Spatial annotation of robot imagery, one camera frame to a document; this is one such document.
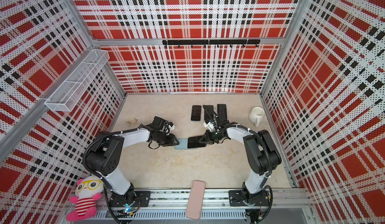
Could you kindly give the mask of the light blue case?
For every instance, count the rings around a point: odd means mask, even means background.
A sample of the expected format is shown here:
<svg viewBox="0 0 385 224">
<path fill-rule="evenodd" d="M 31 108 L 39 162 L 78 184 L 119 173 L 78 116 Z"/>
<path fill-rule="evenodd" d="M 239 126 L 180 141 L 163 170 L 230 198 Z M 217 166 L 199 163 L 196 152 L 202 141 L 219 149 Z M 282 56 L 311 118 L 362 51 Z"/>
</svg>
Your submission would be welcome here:
<svg viewBox="0 0 385 224">
<path fill-rule="evenodd" d="M 176 145 L 174 148 L 176 150 L 194 150 L 197 149 L 195 144 L 194 137 L 182 138 L 179 139 L 179 145 Z"/>
</svg>

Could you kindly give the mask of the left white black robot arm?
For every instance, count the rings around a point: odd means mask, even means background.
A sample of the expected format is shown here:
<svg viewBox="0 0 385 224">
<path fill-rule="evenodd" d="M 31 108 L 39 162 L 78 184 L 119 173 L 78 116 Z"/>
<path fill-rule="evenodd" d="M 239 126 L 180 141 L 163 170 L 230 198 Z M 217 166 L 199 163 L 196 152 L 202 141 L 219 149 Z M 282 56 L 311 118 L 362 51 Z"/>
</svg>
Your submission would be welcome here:
<svg viewBox="0 0 385 224">
<path fill-rule="evenodd" d="M 86 148 L 82 164 L 88 172 L 102 181 L 106 190 L 111 192 L 109 204 L 116 206 L 132 205 L 135 200 L 134 185 L 128 181 L 119 169 L 124 148 L 147 142 L 155 142 L 160 147 L 179 145 L 172 134 L 175 125 L 161 117 L 154 117 L 148 125 L 116 132 L 101 131 Z"/>
</svg>

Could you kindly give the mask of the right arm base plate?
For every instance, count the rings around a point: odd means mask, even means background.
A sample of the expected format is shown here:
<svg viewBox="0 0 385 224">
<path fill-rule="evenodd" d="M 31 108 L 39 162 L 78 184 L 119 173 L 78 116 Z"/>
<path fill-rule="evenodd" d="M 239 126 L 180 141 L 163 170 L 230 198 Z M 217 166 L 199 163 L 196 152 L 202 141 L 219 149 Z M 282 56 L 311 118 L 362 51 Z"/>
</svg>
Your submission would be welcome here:
<svg viewBox="0 0 385 224">
<path fill-rule="evenodd" d="M 267 207 L 270 205 L 269 192 L 262 190 L 249 194 L 247 190 L 229 191 L 229 202 L 232 207 Z"/>
</svg>

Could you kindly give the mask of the black phone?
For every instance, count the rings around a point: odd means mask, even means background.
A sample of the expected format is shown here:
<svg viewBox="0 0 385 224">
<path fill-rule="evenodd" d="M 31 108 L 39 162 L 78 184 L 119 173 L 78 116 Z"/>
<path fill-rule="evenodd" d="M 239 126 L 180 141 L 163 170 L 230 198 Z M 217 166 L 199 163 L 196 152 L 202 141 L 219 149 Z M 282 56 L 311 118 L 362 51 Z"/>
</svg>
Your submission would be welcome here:
<svg viewBox="0 0 385 224">
<path fill-rule="evenodd" d="M 189 137 L 187 140 L 187 148 L 195 149 L 195 148 L 204 148 L 207 144 L 200 144 L 200 138 L 202 136 Z"/>
<path fill-rule="evenodd" d="M 200 122 L 202 114 L 202 107 L 200 105 L 193 105 L 191 109 L 191 121 Z"/>
<path fill-rule="evenodd" d="M 212 105 L 203 105 L 205 122 L 215 119 L 214 107 Z"/>
<path fill-rule="evenodd" d="M 228 120 L 226 104 L 217 104 L 217 111 L 220 123 L 223 123 Z"/>
</svg>

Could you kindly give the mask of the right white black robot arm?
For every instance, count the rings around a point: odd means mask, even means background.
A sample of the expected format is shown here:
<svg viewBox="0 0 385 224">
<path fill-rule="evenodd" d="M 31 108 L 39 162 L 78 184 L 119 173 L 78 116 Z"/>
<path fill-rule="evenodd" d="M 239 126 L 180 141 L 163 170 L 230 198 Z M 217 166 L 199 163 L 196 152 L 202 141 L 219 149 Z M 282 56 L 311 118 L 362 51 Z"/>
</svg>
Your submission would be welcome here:
<svg viewBox="0 0 385 224">
<path fill-rule="evenodd" d="M 240 197 L 234 201 L 253 206 L 266 193 L 266 198 L 271 202 L 272 190 L 266 182 L 282 163 L 282 158 L 270 133 L 266 130 L 254 131 L 236 122 L 229 122 L 225 115 L 217 114 L 208 105 L 204 105 L 203 109 L 209 119 L 204 122 L 207 131 L 200 137 L 200 143 L 212 145 L 222 144 L 225 140 L 236 140 L 245 146 L 250 174 L 242 185 Z"/>
</svg>

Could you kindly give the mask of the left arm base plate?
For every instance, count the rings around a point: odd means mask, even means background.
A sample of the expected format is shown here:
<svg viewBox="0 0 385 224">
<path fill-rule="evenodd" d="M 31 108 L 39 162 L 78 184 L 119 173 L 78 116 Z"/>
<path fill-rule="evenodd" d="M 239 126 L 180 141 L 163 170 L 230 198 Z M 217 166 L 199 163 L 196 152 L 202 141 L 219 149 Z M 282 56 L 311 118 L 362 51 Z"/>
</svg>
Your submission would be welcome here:
<svg viewBox="0 0 385 224">
<path fill-rule="evenodd" d="M 108 198 L 108 203 L 112 208 L 137 208 L 139 205 L 141 208 L 148 207 L 150 200 L 150 191 L 129 191 L 125 195 L 118 195 L 111 193 L 111 197 Z"/>
</svg>

